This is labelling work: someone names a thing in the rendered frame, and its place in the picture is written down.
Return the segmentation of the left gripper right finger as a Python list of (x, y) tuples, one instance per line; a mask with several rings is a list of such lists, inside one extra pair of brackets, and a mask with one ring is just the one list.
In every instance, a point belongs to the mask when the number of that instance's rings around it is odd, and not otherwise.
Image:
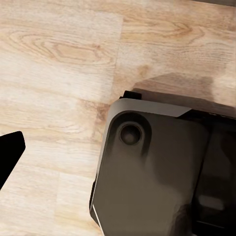
[(236, 170), (236, 133), (224, 131), (220, 148)]

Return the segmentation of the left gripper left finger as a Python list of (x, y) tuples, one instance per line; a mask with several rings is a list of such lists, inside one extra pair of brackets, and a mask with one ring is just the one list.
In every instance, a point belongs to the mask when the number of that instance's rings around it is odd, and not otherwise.
[(25, 140), (21, 131), (0, 137), (0, 190), (25, 149)]

